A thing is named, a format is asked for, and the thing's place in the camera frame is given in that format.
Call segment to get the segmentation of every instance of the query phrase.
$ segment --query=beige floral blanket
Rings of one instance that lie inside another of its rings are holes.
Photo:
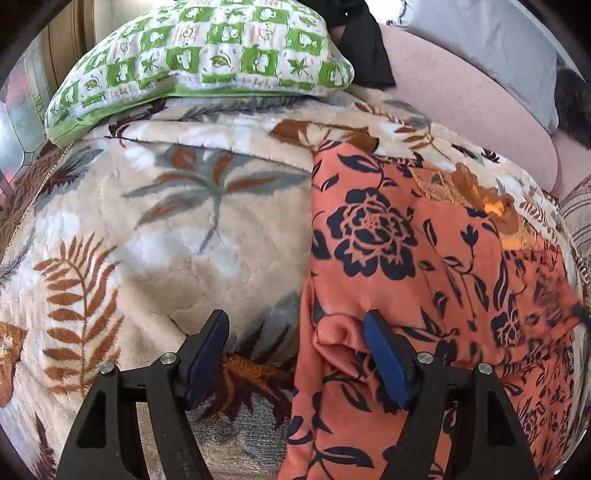
[[[324,101],[154,102],[42,158],[3,213],[0,424],[40,479],[54,477],[101,363],[147,365],[215,308],[228,312],[231,338],[191,426],[215,478],[274,477],[313,242],[312,157],[325,140],[461,172],[505,222],[508,248],[539,232],[586,293],[570,235],[531,176],[406,103],[359,88]],[[427,179],[424,190],[440,187]],[[577,330],[573,439],[585,425],[586,344]],[[139,417],[151,477],[163,478],[146,409]]]

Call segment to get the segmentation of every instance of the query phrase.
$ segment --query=silver bolt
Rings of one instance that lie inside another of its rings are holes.
[[[115,370],[115,364],[113,362],[105,362],[99,367],[99,371],[103,375],[109,375],[113,370]]]
[[[165,353],[163,356],[160,357],[160,362],[163,365],[172,365],[177,361],[177,354],[176,353]]]
[[[433,355],[427,352],[421,352],[417,355],[417,360],[422,364],[428,365],[433,363]]]
[[[489,364],[479,364],[478,371],[481,374],[490,375],[492,373],[492,367]]]

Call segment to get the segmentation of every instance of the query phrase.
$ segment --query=black garment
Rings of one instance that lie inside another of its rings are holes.
[[[385,89],[396,86],[382,33],[364,0],[298,0],[324,18],[328,28],[345,25],[338,45],[355,69],[353,83]]]

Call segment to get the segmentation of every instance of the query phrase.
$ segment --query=coral floral fabric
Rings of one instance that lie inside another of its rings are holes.
[[[426,196],[419,169],[453,184],[418,154],[377,157],[336,141],[317,152],[311,272],[280,480],[377,480],[396,455],[407,414],[387,397],[368,355],[361,319],[371,309],[417,351],[458,367],[495,366],[540,477],[560,461],[572,328],[583,314],[562,255],[541,237],[535,248],[504,249],[493,215]],[[448,407],[433,480],[443,478],[452,443]]]

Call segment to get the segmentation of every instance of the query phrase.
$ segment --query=gray pillow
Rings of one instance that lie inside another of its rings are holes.
[[[556,48],[512,0],[404,0],[394,25],[486,73],[550,133],[558,127]]]

